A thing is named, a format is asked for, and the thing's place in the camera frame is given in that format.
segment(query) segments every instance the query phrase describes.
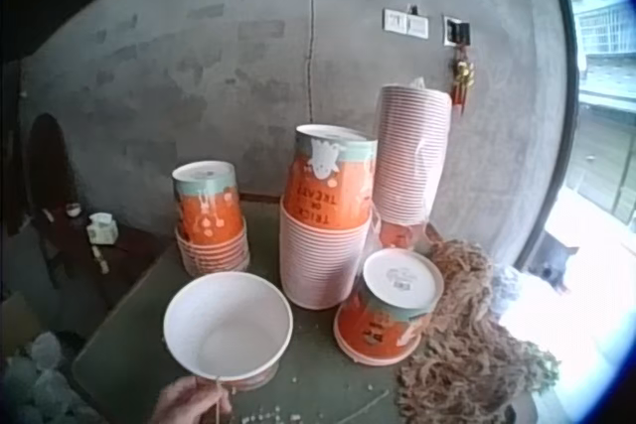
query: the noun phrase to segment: gray wall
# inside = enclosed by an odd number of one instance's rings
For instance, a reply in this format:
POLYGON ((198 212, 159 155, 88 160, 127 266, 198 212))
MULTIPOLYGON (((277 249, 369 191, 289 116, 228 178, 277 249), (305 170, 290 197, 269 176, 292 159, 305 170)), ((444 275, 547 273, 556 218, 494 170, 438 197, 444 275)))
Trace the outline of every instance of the gray wall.
POLYGON ((86 199, 168 231, 175 164, 233 161, 243 191, 279 194, 295 125, 372 131, 384 83, 424 75, 447 90, 442 14, 471 22, 477 82, 454 118, 433 221, 511 262, 560 138, 557 0, 97 0, 29 59, 25 124, 52 112, 86 199), (430 40, 382 31, 382 9, 408 3, 430 40))

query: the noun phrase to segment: tissue box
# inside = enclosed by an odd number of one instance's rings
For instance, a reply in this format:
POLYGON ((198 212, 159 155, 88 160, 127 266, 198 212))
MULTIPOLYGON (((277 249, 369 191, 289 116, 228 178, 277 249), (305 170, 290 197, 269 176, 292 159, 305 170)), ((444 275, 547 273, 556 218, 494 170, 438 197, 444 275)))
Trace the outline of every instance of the tissue box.
POLYGON ((94 245, 112 245, 119 237, 117 222, 110 213, 98 212, 90 216, 90 224, 86 226, 88 240, 94 245))

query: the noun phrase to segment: barcode label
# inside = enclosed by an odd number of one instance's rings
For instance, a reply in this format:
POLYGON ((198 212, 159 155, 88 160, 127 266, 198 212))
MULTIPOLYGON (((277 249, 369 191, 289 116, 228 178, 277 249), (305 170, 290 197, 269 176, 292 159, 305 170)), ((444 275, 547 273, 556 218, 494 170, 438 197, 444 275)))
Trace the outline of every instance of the barcode label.
POLYGON ((396 287, 400 291, 405 292, 405 291, 410 290, 410 283, 395 281, 394 282, 394 287, 396 287))

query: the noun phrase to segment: brown paper shreds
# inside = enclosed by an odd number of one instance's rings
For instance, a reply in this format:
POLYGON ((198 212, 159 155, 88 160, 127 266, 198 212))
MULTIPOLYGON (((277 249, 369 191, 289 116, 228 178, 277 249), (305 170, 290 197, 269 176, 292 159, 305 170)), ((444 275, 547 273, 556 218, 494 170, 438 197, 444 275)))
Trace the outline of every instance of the brown paper shreds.
POLYGON ((479 246, 436 243, 431 260, 445 291, 420 348, 399 371, 400 412, 408 424, 505 423, 517 395, 555 384, 558 362, 491 320, 493 266, 479 246))

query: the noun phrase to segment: window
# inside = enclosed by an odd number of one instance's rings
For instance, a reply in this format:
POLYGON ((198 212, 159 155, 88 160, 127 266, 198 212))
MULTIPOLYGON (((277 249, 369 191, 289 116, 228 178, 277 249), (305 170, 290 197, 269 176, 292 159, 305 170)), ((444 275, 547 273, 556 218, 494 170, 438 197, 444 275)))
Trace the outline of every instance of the window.
POLYGON ((636 17, 629 3, 580 14, 582 48, 588 55, 636 52, 636 17))

